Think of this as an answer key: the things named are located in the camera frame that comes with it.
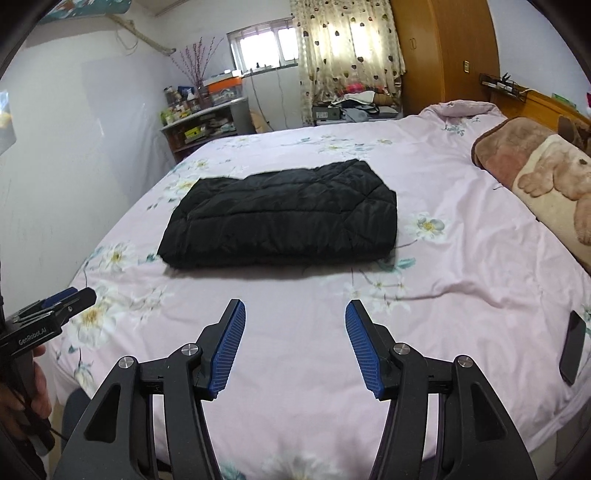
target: black quilted jacket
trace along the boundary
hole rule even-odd
[[[173,212],[159,256],[171,267],[334,264],[386,257],[396,193],[364,161],[199,180]]]

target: black phone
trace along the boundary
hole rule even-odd
[[[570,312],[569,328],[566,332],[562,357],[560,357],[560,375],[571,387],[579,371],[586,329],[587,325],[579,314],[575,311]]]

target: bed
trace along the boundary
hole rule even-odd
[[[505,119],[490,103],[456,101],[418,116],[222,139],[167,174],[107,234],[72,285],[98,294],[50,343],[58,399],[92,396],[117,360],[168,356],[246,304],[228,386],[204,404],[220,463],[249,479],[294,459],[313,478],[367,478],[387,415],[363,383],[344,311],[372,319],[424,356],[470,355],[531,452],[591,396],[590,336],[574,386],[558,371],[571,310],[591,321],[591,279],[511,192],[476,168],[470,149]],[[173,209],[202,177],[366,160],[398,196],[390,257],[340,267],[252,267],[178,273],[156,255]],[[434,455],[430,399],[424,457]],[[155,399],[159,459],[167,450]]]

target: wardrobe door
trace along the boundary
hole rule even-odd
[[[444,100],[489,101],[479,76],[499,76],[499,53],[487,1],[430,1],[441,44]]]
[[[443,101],[443,66],[430,0],[391,0],[406,74],[402,105],[406,115]]]

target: wooden headboard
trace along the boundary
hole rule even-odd
[[[568,105],[534,90],[527,93],[525,103],[494,91],[491,94],[491,102],[499,107],[501,112],[508,118],[524,116],[554,131],[558,130],[558,119],[561,116],[591,125],[589,118],[581,115]]]

